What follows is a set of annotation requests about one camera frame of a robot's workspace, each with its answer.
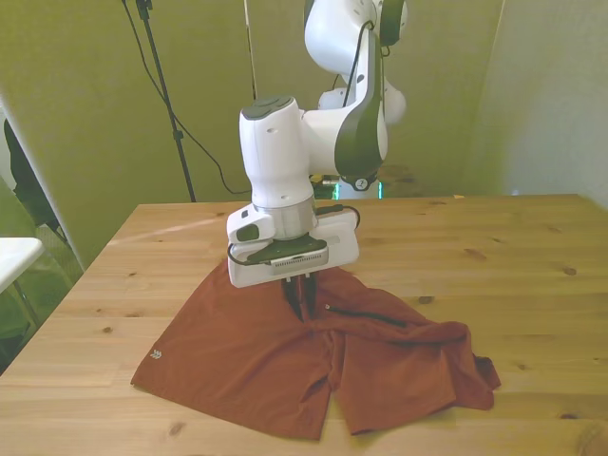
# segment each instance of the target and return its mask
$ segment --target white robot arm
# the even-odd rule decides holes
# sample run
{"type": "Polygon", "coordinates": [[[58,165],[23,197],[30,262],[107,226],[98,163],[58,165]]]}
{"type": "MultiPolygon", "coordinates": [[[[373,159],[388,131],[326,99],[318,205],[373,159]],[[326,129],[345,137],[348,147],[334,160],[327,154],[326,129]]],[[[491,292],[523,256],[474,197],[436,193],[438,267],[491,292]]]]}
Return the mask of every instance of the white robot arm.
{"type": "Polygon", "coordinates": [[[252,203],[228,219],[229,271],[237,287],[340,266],[358,258],[358,214],[315,209],[309,176],[341,176],[353,191],[375,180],[388,149],[387,123],[405,97],[385,80],[382,47],[406,23],[405,0],[307,0],[306,46],[347,88],[326,92],[320,109],[291,97],[256,101],[240,115],[240,142],[252,203]]]}

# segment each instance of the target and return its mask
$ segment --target cable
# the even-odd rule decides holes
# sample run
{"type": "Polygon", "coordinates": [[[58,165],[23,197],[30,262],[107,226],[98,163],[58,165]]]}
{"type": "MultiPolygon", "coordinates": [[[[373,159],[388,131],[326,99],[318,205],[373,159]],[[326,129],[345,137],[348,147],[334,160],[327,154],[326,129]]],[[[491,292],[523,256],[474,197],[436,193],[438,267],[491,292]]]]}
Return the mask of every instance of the cable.
{"type": "Polygon", "coordinates": [[[357,226],[355,228],[358,228],[359,224],[361,223],[361,214],[353,206],[347,206],[345,204],[334,204],[333,206],[317,207],[314,210],[314,214],[317,217],[327,216],[328,214],[331,214],[333,212],[342,212],[344,209],[350,209],[351,211],[353,211],[355,213],[355,215],[357,216],[357,226]]]}
{"type": "Polygon", "coordinates": [[[357,211],[357,209],[353,206],[347,206],[345,204],[342,204],[342,207],[344,207],[344,209],[351,209],[355,215],[357,216],[357,226],[356,228],[359,227],[359,225],[361,224],[361,213],[359,211],[357,211]]]}
{"type": "Polygon", "coordinates": [[[232,248],[234,246],[235,246],[235,244],[229,244],[228,251],[226,252],[231,261],[235,262],[239,266],[253,266],[255,264],[255,263],[252,263],[251,261],[240,261],[240,260],[234,258],[232,255],[232,248]]]}
{"type": "Polygon", "coordinates": [[[338,79],[340,79],[340,75],[336,74],[335,79],[333,80],[332,90],[335,89],[335,85],[338,84],[338,79]]]}
{"type": "MultiPolygon", "coordinates": [[[[131,29],[133,30],[133,34],[135,35],[135,41],[137,42],[137,47],[138,47],[138,50],[140,51],[140,56],[142,57],[143,69],[147,73],[148,78],[150,79],[150,82],[152,83],[152,85],[154,86],[154,88],[156,88],[156,91],[158,92],[159,96],[161,97],[162,102],[165,103],[165,104],[167,104],[167,101],[162,96],[161,89],[159,88],[157,82],[154,80],[154,77],[152,76],[152,73],[150,72],[150,69],[148,68],[147,62],[145,61],[145,56],[143,54],[143,48],[142,48],[142,42],[140,41],[140,36],[138,35],[137,29],[135,28],[135,24],[133,23],[133,17],[131,16],[131,12],[129,11],[128,6],[126,5],[126,0],[123,0],[123,6],[124,6],[124,11],[126,12],[126,15],[127,15],[128,19],[129,19],[129,23],[131,24],[131,29]]],[[[192,133],[190,133],[190,131],[188,130],[188,128],[186,128],[186,126],[180,121],[180,119],[175,114],[175,112],[173,113],[173,117],[174,117],[176,123],[183,129],[183,132],[186,135],[188,135],[188,137],[198,147],[200,147],[200,149],[207,155],[207,157],[209,157],[209,159],[216,165],[216,167],[218,168],[218,171],[219,171],[219,177],[221,178],[221,183],[223,184],[224,188],[226,189],[226,191],[228,193],[230,193],[232,195],[244,195],[246,193],[251,193],[251,190],[235,191],[235,190],[231,189],[230,186],[228,185],[228,183],[226,182],[226,179],[224,178],[224,173],[223,173],[223,170],[221,168],[221,165],[214,158],[214,156],[211,155],[211,152],[209,152],[207,150],[207,148],[205,146],[203,146],[194,137],[194,135],[192,135],[192,133]]]]}
{"type": "Polygon", "coordinates": [[[359,51],[361,50],[361,42],[363,40],[363,32],[365,31],[365,29],[367,28],[367,26],[371,26],[372,30],[374,28],[373,22],[372,21],[367,21],[367,22],[365,22],[363,24],[363,26],[361,26],[361,29],[359,30],[359,39],[357,41],[357,49],[354,52],[354,60],[352,61],[351,77],[349,78],[349,83],[346,86],[346,96],[344,97],[344,104],[342,104],[342,107],[346,107],[346,103],[349,100],[349,92],[351,92],[352,78],[354,78],[354,73],[357,70],[357,63],[359,62],[359,51]]]}

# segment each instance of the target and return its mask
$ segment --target chair leg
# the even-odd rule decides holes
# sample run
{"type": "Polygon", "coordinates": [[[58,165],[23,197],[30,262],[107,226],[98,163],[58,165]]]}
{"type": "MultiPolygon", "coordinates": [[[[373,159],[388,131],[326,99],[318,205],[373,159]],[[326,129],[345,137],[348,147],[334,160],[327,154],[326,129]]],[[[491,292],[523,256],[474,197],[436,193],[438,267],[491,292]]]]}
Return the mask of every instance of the chair leg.
{"type": "Polygon", "coordinates": [[[15,290],[21,297],[21,302],[23,304],[23,310],[37,331],[40,328],[40,319],[38,318],[38,315],[34,311],[34,308],[31,307],[31,303],[29,302],[28,297],[26,296],[23,289],[19,285],[19,282],[17,280],[15,280],[14,282],[12,282],[12,286],[15,287],[15,290]]]}

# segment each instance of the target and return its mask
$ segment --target yellow-green wall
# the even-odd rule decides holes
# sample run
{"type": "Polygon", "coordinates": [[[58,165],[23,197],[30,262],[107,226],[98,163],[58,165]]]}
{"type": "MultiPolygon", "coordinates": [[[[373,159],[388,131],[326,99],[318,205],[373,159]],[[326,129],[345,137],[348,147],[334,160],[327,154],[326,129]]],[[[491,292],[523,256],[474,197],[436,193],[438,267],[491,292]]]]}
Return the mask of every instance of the yellow-green wall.
{"type": "MultiPolygon", "coordinates": [[[[427,195],[458,191],[503,0],[407,0],[405,36],[385,62],[408,114],[389,130],[388,164],[407,165],[427,195]]],[[[333,76],[304,46],[303,1],[248,0],[262,97],[315,108],[333,76]]]]}
{"type": "MultiPolygon", "coordinates": [[[[247,188],[238,144],[238,113],[252,101],[242,0],[153,4],[177,114],[228,181],[247,188]]],[[[137,204],[187,201],[166,110],[120,0],[3,2],[0,30],[0,96],[85,266],[137,204]]],[[[187,140],[185,148],[199,198],[228,200],[214,165],[187,140]]]]}
{"type": "Polygon", "coordinates": [[[506,0],[470,193],[580,193],[608,207],[608,2],[506,0]]]}

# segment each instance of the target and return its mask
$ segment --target shorts leg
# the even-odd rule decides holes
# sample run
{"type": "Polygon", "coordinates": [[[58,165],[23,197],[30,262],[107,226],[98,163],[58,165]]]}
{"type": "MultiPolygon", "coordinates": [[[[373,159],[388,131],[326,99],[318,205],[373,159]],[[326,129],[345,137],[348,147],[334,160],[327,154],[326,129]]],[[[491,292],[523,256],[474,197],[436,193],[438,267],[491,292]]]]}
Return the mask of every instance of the shorts leg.
{"type": "Polygon", "coordinates": [[[347,335],[335,395],[352,434],[395,428],[451,405],[455,393],[441,348],[347,335]]]}

